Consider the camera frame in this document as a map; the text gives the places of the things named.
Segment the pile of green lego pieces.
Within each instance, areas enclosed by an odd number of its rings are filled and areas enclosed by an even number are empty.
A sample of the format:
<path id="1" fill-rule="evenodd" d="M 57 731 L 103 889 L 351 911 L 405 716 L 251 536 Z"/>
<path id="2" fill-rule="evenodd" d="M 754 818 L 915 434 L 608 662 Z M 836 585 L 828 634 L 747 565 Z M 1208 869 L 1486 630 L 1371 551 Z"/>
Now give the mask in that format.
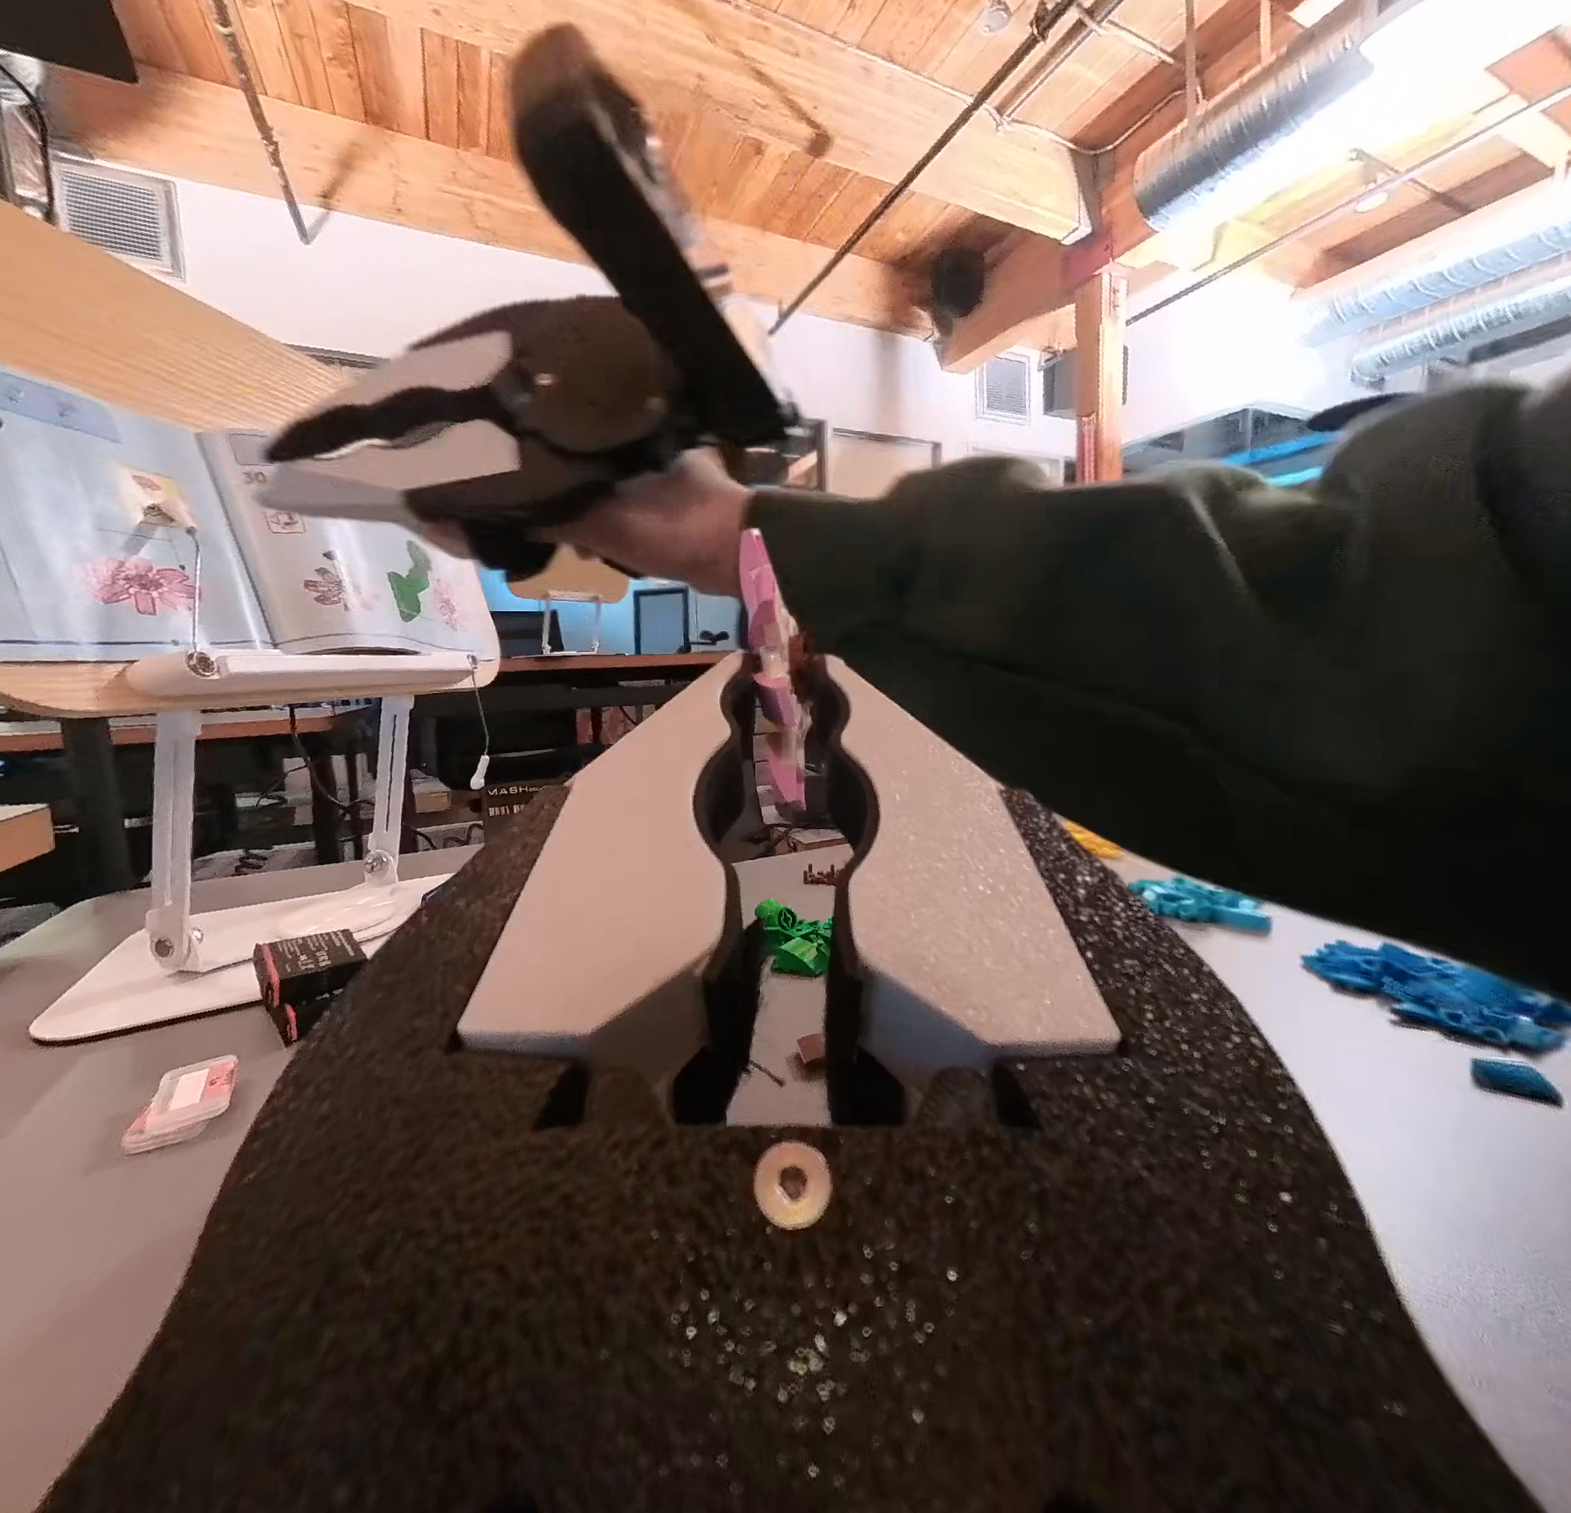
<path id="1" fill-rule="evenodd" d="M 779 899 L 754 908 L 768 968 L 775 976 L 822 980 L 835 959 L 835 920 L 807 920 Z"/>

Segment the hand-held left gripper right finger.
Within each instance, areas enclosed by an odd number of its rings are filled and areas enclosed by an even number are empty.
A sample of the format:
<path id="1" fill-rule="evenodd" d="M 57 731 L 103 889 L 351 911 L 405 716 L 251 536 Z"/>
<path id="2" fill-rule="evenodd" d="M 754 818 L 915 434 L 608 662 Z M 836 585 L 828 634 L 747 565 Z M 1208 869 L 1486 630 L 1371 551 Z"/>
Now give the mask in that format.
<path id="1" fill-rule="evenodd" d="M 909 1094 L 946 1070 L 1106 1057 L 1120 1029 L 1000 783 L 842 658 L 836 768 L 864 796 L 844 878 L 854 1047 Z"/>

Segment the pile of teal lego pieces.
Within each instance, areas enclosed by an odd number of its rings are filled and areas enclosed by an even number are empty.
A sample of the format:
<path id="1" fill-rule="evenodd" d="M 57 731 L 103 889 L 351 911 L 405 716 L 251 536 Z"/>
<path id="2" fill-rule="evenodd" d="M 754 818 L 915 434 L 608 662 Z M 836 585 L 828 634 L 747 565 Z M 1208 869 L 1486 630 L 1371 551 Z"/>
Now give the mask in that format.
<path id="1" fill-rule="evenodd" d="M 1218 926 L 1236 935 L 1264 936 L 1273 921 L 1257 899 L 1208 886 L 1188 875 L 1136 878 L 1128 883 L 1150 915 L 1166 921 L 1187 921 L 1194 926 Z"/>

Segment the single blue lego slope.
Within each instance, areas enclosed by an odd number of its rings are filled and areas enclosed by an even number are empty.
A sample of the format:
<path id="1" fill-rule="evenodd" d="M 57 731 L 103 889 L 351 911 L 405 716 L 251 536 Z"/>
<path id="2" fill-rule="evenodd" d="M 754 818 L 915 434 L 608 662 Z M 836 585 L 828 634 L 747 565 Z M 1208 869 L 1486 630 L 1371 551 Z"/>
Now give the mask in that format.
<path id="1" fill-rule="evenodd" d="M 1518 1098 L 1541 1108 L 1563 1108 L 1558 1084 L 1524 1061 L 1476 1057 L 1471 1059 L 1470 1074 L 1479 1093 Z"/>

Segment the pile of blue lego pieces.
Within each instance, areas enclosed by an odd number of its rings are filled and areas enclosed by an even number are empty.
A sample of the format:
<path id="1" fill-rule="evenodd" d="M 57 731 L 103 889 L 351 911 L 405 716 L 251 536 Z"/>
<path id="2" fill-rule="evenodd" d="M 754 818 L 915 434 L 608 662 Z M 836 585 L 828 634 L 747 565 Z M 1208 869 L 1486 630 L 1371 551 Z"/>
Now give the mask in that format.
<path id="1" fill-rule="evenodd" d="M 1398 945 L 1333 940 L 1300 958 L 1322 983 L 1388 1006 L 1394 1022 L 1509 1052 L 1555 1052 L 1569 1003 L 1499 976 Z"/>

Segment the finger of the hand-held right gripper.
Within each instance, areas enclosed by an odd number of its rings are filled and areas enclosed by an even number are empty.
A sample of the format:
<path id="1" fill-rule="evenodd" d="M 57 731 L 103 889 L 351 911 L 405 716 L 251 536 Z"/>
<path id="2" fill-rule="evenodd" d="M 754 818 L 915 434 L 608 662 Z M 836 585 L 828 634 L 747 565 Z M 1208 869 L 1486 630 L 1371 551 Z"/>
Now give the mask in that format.
<path id="1" fill-rule="evenodd" d="M 325 463 L 360 446 L 414 446 L 461 425 L 511 425 L 498 380 L 511 335 L 483 332 L 423 344 L 364 374 L 268 441 L 271 464 Z"/>
<path id="2" fill-rule="evenodd" d="M 327 460 L 268 469 L 257 503 L 271 513 L 327 520 L 416 525 L 409 499 L 517 467 L 517 441 L 502 431 L 433 431 L 414 445 L 369 441 Z"/>

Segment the small pink white packet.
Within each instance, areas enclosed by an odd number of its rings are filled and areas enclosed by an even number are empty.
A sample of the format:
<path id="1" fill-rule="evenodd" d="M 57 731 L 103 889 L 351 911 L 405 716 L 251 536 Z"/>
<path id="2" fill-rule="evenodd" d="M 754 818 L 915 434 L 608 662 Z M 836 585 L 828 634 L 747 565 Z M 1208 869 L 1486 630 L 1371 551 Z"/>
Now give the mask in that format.
<path id="1" fill-rule="evenodd" d="M 123 1134 L 121 1151 L 140 1156 L 201 1135 L 209 1123 L 229 1110 L 238 1079 L 240 1059 L 234 1055 L 166 1071 L 147 1106 Z"/>

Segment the pink lego flower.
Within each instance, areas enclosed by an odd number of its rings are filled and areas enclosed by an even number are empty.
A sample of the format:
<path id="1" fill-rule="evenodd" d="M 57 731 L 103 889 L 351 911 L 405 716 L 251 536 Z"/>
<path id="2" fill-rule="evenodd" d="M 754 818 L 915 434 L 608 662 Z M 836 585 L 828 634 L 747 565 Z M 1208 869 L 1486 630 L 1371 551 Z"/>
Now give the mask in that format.
<path id="1" fill-rule="evenodd" d="M 772 810 L 809 806 L 803 723 L 794 689 L 796 626 L 782 606 L 772 561 L 757 528 L 736 545 L 736 579 L 747 619 L 747 650 L 754 662 L 754 700 L 763 721 L 763 772 Z"/>

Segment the person's right hand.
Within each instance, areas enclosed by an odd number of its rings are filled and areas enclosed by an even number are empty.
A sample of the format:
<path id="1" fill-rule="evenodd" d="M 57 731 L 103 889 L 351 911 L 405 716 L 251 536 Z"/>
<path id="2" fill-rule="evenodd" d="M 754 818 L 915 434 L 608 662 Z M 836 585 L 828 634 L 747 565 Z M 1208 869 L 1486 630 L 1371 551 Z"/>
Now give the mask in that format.
<path id="1" fill-rule="evenodd" d="M 623 483 L 576 520 L 550 525 L 550 536 L 636 576 L 740 597 L 749 517 L 749 487 L 726 473 L 716 450 L 701 446 L 662 473 Z"/>

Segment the white wooden book stand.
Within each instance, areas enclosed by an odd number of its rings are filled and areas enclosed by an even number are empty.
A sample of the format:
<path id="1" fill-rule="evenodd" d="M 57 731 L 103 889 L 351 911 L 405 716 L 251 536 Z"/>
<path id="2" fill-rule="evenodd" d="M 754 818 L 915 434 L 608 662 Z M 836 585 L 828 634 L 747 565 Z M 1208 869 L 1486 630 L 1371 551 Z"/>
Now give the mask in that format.
<path id="1" fill-rule="evenodd" d="M 330 394 L 330 370 L 73 235 L 3 204 L 3 369 L 191 431 L 268 434 Z M 401 878 L 414 700 L 495 680 L 499 658 L 457 654 L 279 654 L 194 644 L 109 667 L 133 712 L 152 716 L 147 915 L 38 1022 L 45 1047 L 244 1006 L 257 941 L 351 931 L 364 946 L 419 907 Z M 376 814 L 354 886 L 286 907 L 196 915 L 194 756 L 205 716 L 242 705 L 381 703 Z"/>

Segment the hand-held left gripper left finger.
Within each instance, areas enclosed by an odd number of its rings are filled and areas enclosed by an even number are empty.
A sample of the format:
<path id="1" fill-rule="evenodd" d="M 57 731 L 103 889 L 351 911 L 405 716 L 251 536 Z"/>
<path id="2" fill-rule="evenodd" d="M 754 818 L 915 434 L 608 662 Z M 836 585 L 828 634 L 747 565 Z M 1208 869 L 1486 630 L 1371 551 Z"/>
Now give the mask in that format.
<path id="1" fill-rule="evenodd" d="M 752 1042 L 752 955 L 716 852 L 743 795 L 724 654 L 572 778 L 457 1024 L 465 1055 L 632 1070 L 673 1110 L 729 1108 Z"/>

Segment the lego instruction booklet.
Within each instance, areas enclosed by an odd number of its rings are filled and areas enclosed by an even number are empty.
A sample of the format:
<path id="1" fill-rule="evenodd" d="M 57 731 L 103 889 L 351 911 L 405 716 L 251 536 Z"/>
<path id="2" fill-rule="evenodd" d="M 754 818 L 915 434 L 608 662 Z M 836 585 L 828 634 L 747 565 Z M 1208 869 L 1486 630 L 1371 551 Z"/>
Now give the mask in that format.
<path id="1" fill-rule="evenodd" d="M 499 658 L 470 561 L 402 525 L 268 509 L 262 441 L 3 369 L 3 665 L 194 644 Z"/>

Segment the wooden support post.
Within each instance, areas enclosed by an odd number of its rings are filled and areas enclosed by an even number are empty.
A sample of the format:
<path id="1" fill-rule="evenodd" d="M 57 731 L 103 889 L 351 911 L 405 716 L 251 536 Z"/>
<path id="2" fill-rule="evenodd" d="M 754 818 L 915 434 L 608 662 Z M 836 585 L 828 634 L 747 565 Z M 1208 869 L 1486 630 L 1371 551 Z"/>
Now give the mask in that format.
<path id="1" fill-rule="evenodd" d="M 1077 483 L 1125 476 L 1128 273 L 1096 269 L 1074 296 Z"/>

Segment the silver air duct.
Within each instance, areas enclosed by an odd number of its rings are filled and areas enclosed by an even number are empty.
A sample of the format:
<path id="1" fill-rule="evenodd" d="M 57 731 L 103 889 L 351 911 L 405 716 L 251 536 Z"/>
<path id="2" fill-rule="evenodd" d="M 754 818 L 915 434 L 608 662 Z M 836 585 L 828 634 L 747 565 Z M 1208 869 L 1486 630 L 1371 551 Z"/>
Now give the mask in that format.
<path id="1" fill-rule="evenodd" d="M 1236 90 L 1146 148 L 1132 201 L 1155 230 L 1213 227 L 1244 215 L 1338 154 L 1328 115 L 1371 74 L 1352 20 L 1324 19 Z"/>

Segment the person's right forearm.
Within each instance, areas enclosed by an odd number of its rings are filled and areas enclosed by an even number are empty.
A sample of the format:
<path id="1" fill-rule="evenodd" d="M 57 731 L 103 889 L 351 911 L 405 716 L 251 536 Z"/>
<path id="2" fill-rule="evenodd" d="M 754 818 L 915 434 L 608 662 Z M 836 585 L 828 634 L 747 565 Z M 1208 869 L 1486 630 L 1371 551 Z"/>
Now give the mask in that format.
<path id="1" fill-rule="evenodd" d="M 757 496 L 789 611 L 991 778 L 1173 871 L 1569 994 L 1569 384 L 1324 476 L 976 460 Z"/>

